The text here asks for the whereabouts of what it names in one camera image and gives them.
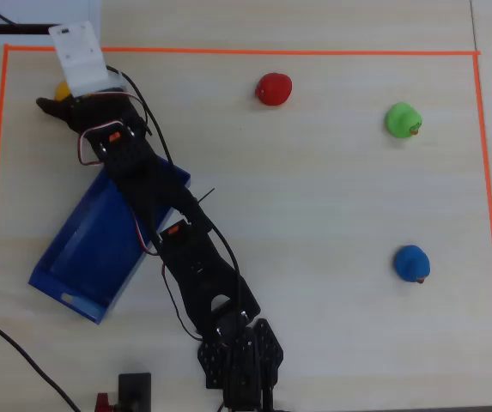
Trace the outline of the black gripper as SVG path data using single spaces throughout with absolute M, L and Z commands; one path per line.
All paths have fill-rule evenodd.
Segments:
M 142 128 L 150 133 L 146 103 L 119 88 L 79 97 L 68 92 L 63 100 L 39 97 L 35 102 L 43 113 L 64 121 L 75 132 L 118 120 L 133 130 Z

